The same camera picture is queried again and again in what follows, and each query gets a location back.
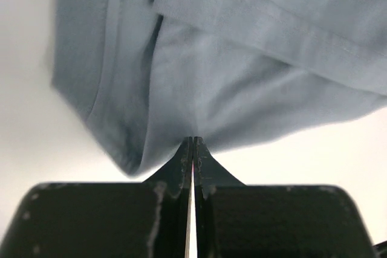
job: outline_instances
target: fabric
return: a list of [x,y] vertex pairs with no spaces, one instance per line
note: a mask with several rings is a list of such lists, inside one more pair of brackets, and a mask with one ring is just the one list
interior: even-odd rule
[[57,0],[54,86],[129,175],[386,105],[386,0]]

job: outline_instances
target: white surface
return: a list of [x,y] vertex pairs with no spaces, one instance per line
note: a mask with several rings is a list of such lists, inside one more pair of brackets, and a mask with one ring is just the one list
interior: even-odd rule
[[[0,240],[38,182],[129,180],[49,86],[52,24],[52,0],[0,0]],[[249,184],[343,187],[377,243],[387,240],[385,140],[386,109],[215,158]]]

